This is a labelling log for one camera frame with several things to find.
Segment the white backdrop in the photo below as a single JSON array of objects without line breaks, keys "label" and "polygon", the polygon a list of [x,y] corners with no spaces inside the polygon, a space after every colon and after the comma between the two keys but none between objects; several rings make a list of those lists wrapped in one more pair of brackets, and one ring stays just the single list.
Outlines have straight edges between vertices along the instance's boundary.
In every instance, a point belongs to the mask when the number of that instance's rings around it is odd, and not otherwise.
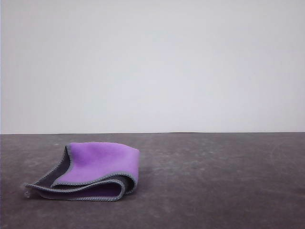
[{"label": "white backdrop", "polygon": [[2,0],[1,133],[305,131],[304,12]]}]

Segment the folded cloth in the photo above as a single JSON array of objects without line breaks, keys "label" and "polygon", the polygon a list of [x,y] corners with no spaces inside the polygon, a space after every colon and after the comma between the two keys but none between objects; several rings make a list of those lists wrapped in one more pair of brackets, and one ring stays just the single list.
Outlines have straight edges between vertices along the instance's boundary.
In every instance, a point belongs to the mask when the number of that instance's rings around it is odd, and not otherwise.
[{"label": "folded cloth", "polygon": [[139,154],[118,143],[70,143],[60,163],[26,187],[49,199],[116,201],[137,186]]}]

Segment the cloth fold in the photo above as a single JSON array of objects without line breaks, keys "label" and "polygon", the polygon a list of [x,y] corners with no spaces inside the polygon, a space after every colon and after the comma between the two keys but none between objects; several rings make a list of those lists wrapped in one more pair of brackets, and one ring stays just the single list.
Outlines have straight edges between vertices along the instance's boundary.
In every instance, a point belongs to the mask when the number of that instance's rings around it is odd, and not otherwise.
[{"label": "cloth fold", "polygon": [[119,143],[70,143],[60,163],[26,187],[49,199],[116,201],[137,186],[139,154]]}]

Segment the gray stitched edge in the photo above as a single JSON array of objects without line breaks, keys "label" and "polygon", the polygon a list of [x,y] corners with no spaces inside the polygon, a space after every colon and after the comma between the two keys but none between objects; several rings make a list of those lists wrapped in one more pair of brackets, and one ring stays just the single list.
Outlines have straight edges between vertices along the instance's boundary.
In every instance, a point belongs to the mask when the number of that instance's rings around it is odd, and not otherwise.
[{"label": "gray stitched edge", "polygon": [[[107,180],[107,181],[102,181],[98,184],[106,184],[106,183],[117,183],[118,185],[121,186],[121,191],[119,193],[119,195],[117,195],[116,197],[76,197],[76,198],[60,198],[59,200],[90,200],[90,201],[117,201],[119,199],[121,199],[124,195],[125,192],[125,185],[123,184],[123,182],[119,181],[119,180]],[[96,186],[98,184],[92,184],[92,185],[88,185],[86,187],[92,187],[92,186]],[[42,193],[41,191],[38,191],[39,195],[41,195],[44,198],[47,199],[58,199],[58,198],[51,198],[49,196],[44,195],[44,193]]]}]

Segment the gray floor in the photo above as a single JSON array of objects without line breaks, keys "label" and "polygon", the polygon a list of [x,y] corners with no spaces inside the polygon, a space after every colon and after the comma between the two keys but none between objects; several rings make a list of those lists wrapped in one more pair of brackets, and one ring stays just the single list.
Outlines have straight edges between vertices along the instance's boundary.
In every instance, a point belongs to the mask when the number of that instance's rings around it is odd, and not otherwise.
[{"label": "gray floor", "polygon": [[[69,142],[141,151],[137,191],[117,202],[23,197]],[[2,229],[303,229],[305,133],[2,135]]]}]

